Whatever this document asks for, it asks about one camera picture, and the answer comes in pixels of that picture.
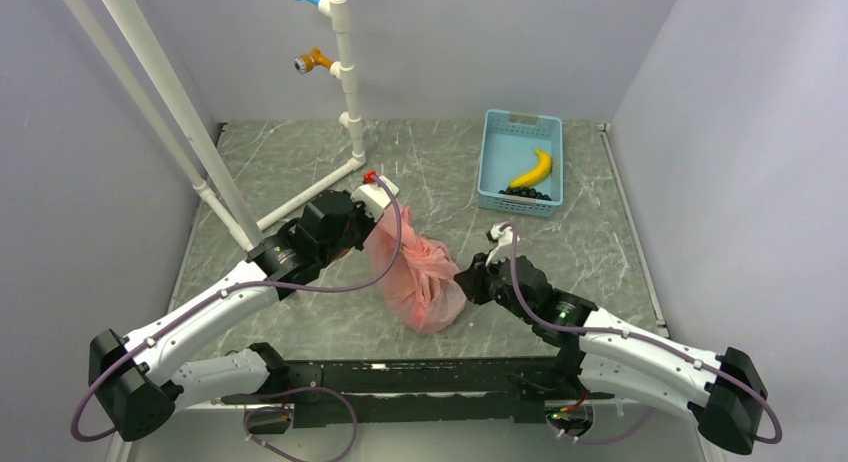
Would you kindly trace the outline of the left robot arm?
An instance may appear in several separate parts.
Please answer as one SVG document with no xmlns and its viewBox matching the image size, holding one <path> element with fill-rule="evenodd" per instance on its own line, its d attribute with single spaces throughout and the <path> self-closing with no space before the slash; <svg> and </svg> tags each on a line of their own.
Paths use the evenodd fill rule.
<svg viewBox="0 0 848 462">
<path fill-rule="evenodd" d="M 321 271 L 361 250 L 397 188 L 376 183 L 354 192 L 324 190 L 301 216 L 249 251 L 245 260 L 195 298 L 142 328 L 108 329 L 89 349 L 89 394 L 125 441 L 144 438 L 175 412 L 209 399 L 241 396 L 272 402 L 294 376 L 267 342 L 233 355 L 196 361 L 194 355 L 242 320 L 296 291 L 316 291 Z"/>
</svg>

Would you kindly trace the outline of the pink plastic bag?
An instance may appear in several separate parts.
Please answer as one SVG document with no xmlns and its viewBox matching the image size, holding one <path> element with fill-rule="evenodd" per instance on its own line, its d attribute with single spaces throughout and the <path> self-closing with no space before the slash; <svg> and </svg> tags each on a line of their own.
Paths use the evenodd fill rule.
<svg viewBox="0 0 848 462">
<path fill-rule="evenodd" d="M 445 244 L 419 235 L 410 210 L 389 206 L 367 238 L 364 248 L 371 269 L 388 273 L 378 282 L 389 310 L 419 333 L 437 333 L 450 326 L 466 306 L 466 296 L 454 276 L 459 267 Z"/>
</svg>

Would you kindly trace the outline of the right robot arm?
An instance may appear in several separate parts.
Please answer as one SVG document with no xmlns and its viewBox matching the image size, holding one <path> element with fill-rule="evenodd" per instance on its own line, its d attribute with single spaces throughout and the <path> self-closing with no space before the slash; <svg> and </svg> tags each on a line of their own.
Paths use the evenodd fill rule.
<svg viewBox="0 0 848 462">
<path fill-rule="evenodd" d="M 558 348 L 550 373 L 557 393 L 631 399 L 694 424 L 725 451 L 752 453 L 768 392 L 747 353 L 665 340 L 555 288 L 524 256 L 515 263 L 488 263 L 487 257 L 476 254 L 455 282 L 470 302 L 498 304 Z"/>
</svg>

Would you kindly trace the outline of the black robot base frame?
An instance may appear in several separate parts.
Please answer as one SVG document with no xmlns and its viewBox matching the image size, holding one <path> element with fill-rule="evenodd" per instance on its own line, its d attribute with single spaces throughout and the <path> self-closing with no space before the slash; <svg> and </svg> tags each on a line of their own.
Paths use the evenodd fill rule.
<svg viewBox="0 0 848 462">
<path fill-rule="evenodd" d="M 542 423 L 575 403 L 606 399 L 566 373 L 559 356 L 284 360 L 253 393 L 226 405 L 284 404 L 295 428 L 359 423 L 510 420 Z"/>
</svg>

